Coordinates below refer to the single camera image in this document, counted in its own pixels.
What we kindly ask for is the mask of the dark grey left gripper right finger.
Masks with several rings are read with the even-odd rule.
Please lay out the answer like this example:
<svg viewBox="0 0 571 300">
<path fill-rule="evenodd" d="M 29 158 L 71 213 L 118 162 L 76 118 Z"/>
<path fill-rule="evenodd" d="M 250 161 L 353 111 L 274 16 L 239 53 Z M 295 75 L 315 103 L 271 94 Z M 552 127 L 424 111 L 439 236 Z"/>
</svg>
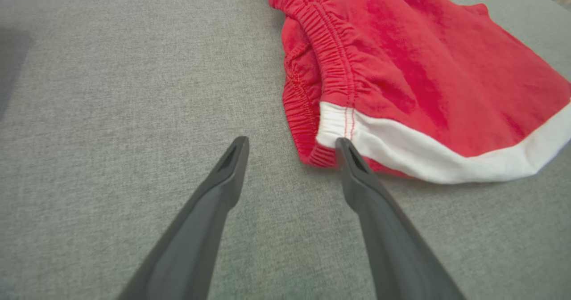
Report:
<svg viewBox="0 0 571 300">
<path fill-rule="evenodd" d="M 457 284 L 347 138 L 335 142 L 345 201 L 357 213 L 379 300 L 463 300 Z"/>
</svg>

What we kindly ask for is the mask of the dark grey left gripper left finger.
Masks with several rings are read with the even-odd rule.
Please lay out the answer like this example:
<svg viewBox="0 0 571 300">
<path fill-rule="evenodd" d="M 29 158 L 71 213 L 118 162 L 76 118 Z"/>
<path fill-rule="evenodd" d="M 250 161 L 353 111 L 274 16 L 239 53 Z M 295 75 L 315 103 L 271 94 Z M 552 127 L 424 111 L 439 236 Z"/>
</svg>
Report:
<svg viewBox="0 0 571 300">
<path fill-rule="evenodd" d="M 126 284 L 120 300 L 208 298 L 224 225 L 239 201 L 248 156 L 248 137 L 235 138 Z"/>
</svg>

